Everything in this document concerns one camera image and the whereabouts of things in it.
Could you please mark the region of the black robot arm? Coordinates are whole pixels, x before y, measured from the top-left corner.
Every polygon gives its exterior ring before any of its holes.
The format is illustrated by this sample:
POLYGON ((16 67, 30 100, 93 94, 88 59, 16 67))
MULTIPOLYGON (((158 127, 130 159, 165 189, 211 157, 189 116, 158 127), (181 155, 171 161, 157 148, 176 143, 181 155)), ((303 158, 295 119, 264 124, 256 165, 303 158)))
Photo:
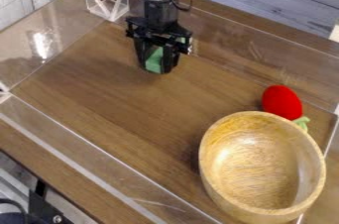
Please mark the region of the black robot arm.
POLYGON ((179 0, 141 0, 142 15, 126 17, 125 36, 133 40, 138 66, 148 72, 165 74, 177 66, 180 54, 192 50, 192 32, 179 24, 179 0))

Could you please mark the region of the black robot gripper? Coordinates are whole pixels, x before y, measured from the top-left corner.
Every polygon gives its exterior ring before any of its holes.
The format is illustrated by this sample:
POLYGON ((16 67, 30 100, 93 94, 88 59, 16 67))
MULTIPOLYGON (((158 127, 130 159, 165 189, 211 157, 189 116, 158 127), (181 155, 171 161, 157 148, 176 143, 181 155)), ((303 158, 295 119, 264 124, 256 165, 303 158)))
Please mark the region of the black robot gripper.
MULTIPOLYGON (((138 65, 144 70, 150 69, 146 62, 150 57, 152 44, 165 44, 169 40, 183 38, 185 41, 188 55, 192 51, 192 32, 179 25, 177 22, 171 23, 167 27, 152 29, 144 18, 126 17, 126 30, 125 36, 133 40, 134 50, 138 65)), ((161 72, 169 73, 172 68, 177 65, 180 53, 176 47, 163 47, 163 57, 160 59, 161 72)))

